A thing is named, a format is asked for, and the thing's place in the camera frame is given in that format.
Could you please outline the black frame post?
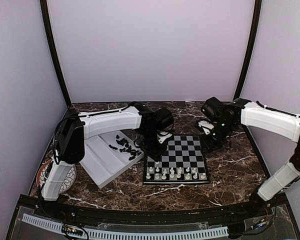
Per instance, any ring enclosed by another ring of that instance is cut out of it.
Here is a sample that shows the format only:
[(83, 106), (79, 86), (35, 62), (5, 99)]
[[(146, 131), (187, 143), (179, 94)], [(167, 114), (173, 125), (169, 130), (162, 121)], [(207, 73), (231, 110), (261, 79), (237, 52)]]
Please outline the black frame post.
[(69, 108), (72, 105), (72, 101), (66, 86), (66, 82), (62, 73), (61, 64), (59, 61), (59, 56), (57, 53), (57, 48), (53, 36), (53, 30), (52, 30), (52, 24), (48, 9), (48, 1), (47, 0), (40, 0), (40, 9), (41, 9), (41, 15), (43, 19), (43, 25), (45, 30), (45, 35), (48, 43), (48, 48), (50, 52), (50, 56), (52, 59), (54, 71), (57, 77), (58, 85), (60, 87), (64, 102), (66, 106)]
[(254, 51), (258, 27), (259, 27), (262, 2), (263, 2), (262, 0), (254, 1), (254, 8), (253, 8), (253, 14), (252, 14), (251, 27), (250, 27), (250, 31), (249, 31), (247, 47), (246, 47), (245, 55), (243, 58), (242, 68), (240, 71), (236, 89), (234, 92), (233, 100), (235, 100), (241, 96), (243, 87), (244, 87), (244, 84), (245, 84), (245, 81), (247, 78), (249, 66), (250, 66), (253, 51)]

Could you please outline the black front rail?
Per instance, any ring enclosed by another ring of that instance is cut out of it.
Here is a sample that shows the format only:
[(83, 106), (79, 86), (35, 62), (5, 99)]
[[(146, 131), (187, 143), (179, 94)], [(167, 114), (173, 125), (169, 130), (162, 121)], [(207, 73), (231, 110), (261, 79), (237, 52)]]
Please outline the black front rail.
[(81, 226), (96, 226), (100, 223), (111, 224), (186, 224), (207, 222), (209, 224), (237, 224), (249, 218), (266, 216), (271, 219), (278, 214), (279, 207), (285, 203), (283, 193), (271, 200), (255, 212), (250, 212), (248, 202), (219, 206), (212, 208), (180, 210), (180, 211), (123, 211), (97, 209), (91, 207), (75, 206), (59, 202), (39, 202), (37, 198), (21, 194), (17, 201), (18, 206), (34, 210), (34, 213), (42, 217), (51, 217), (62, 222)]

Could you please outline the right black frame post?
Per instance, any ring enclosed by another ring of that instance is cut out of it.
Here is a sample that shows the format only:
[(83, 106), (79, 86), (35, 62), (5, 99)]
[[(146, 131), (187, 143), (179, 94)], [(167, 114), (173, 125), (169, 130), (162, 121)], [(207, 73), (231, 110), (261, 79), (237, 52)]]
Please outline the right black frame post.
[(243, 87), (244, 87), (244, 84), (245, 84), (245, 81), (247, 78), (249, 66), (250, 66), (253, 51), (254, 51), (258, 27), (259, 27), (262, 2), (263, 2), (262, 0), (254, 1), (254, 8), (253, 8), (253, 14), (252, 14), (251, 27), (250, 27), (250, 31), (249, 31), (247, 47), (246, 47), (245, 55), (243, 58), (242, 68), (240, 71), (236, 89), (234, 92), (233, 100), (235, 100), (241, 96)]

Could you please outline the floral patterned ceramic plate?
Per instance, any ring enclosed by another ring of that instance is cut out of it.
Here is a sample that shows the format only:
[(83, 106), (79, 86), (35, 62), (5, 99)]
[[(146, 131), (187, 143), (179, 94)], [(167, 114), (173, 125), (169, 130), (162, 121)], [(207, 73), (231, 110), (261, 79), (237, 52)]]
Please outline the floral patterned ceramic plate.
[(77, 175), (74, 164), (50, 160), (43, 164), (36, 176), (36, 185), (46, 201), (56, 201), (60, 193), (66, 192), (75, 182)]

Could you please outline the white plastic divided tray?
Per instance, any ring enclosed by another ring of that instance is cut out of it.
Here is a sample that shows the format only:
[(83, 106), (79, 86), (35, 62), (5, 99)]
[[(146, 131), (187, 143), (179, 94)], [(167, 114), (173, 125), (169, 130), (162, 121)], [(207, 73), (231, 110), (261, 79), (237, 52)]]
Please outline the white plastic divided tray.
[(120, 153), (118, 150), (110, 149), (109, 144), (119, 148), (116, 143), (116, 135), (126, 138), (133, 149), (141, 151), (121, 131), (100, 134), (84, 141), (85, 155), (80, 164), (100, 189), (119, 177), (144, 157), (144, 153), (141, 151), (140, 156), (129, 161), (128, 158), (130, 155), (128, 153)]

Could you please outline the pile of black chess pieces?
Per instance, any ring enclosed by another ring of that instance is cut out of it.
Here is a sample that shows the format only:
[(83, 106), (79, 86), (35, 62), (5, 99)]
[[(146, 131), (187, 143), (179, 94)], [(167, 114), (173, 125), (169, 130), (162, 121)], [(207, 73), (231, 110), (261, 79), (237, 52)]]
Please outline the pile of black chess pieces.
[(128, 153), (128, 160), (132, 161), (142, 154), (140, 150), (134, 149), (127, 138), (121, 137), (118, 134), (115, 136), (115, 142), (119, 146), (109, 144), (108, 147), (114, 151), (119, 151), (121, 154)]

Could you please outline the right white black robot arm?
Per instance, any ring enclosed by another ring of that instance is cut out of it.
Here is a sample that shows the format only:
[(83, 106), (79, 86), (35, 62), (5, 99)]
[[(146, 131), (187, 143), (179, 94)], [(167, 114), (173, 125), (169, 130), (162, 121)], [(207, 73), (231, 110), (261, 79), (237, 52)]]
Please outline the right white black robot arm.
[(214, 123), (209, 133), (200, 137), (203, 153), (222, 148), (226, 138), (238, 125), (263, 129), (297, 144), (290, 159), (250, 196), (251, 201), (245, 205), (248, 216), (256, 217), (264, 210), (264, 202), (300, 179), (300, 114), (271, 108), (259, 101), (237, 98), (223, 103), (216, 97), (206, 100), (201, 111)]

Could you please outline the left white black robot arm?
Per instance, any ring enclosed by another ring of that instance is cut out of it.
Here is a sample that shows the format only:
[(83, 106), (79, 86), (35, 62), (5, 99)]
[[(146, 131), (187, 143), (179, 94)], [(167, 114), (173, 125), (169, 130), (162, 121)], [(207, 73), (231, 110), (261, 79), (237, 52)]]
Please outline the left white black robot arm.
[(142, 102), (97, 112), (67, 111), (53, 136), (53, 161), (40, 187), (41, 210), (50, 218), (61, 213), (55, 203), (70, 170), (79, 163), (101, 189), (143, 156), (159, 160), (172, 136), (172, 113)]

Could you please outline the black white chessboard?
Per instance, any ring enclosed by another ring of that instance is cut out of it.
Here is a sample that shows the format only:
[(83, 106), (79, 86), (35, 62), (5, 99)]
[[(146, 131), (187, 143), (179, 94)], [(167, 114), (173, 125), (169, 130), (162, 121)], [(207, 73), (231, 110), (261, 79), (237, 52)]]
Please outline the black white chessboard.
[[(167, 142), (167, 149), (162, 154), (159, 164), (155, 165), (155, 160), (149, 156), (144, 161), (143, 184), (144, 185), (163, 185), (163, 184), (209, 184), (210, 177), (205, 156), (201, 152), (201, 142), (199, 135), (175, 135)], [(153, 172), (149, 172), (149, 168), (153, 167)], [(179, 167), (182, 167), (181, 178), (177, 179)], [(186, 172), (186, 168), (190, 167), (190, 172)], [(170, 180), (170, 169), (174, 169), (174, 178)], [(193, 179), (192, 169), (197, 168), (197, 179)], [(163, 170), (167, 169), (166, 179), (162, 180)], [(151, 179), (146, 179), (147, 173), (150, 173)], [(201, 175), (205, 173), (206, 178), (201, 179)], [(159, 179), (155, 179), (155, 174), (159, 174)]]

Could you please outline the left black frame post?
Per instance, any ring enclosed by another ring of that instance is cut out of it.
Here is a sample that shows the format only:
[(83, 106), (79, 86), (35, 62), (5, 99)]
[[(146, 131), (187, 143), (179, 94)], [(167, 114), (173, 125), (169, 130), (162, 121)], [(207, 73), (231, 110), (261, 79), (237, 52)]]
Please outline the left black frame post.
[(66, 86), (66, 82), (62, 73), (61, 64), (59, 61), (59, 56), (57, 53), (57, 48), (53, 36), (53, 30), (52, 30), (52, 24), (48, 9), (48, 1), (47, 0), (40, 0), (40, 9), (41, 9), (41, 15), (43, 19), (43, 25), (45, 30), (45, 35), (48, 43), (48, 48), (50, 52), (50, 56), (52, 59), (54, 71), (57, 77), (58, 85), (60, 87), (64, 102), (66, 106), (69, 108), (72, 105), (72, 101)]

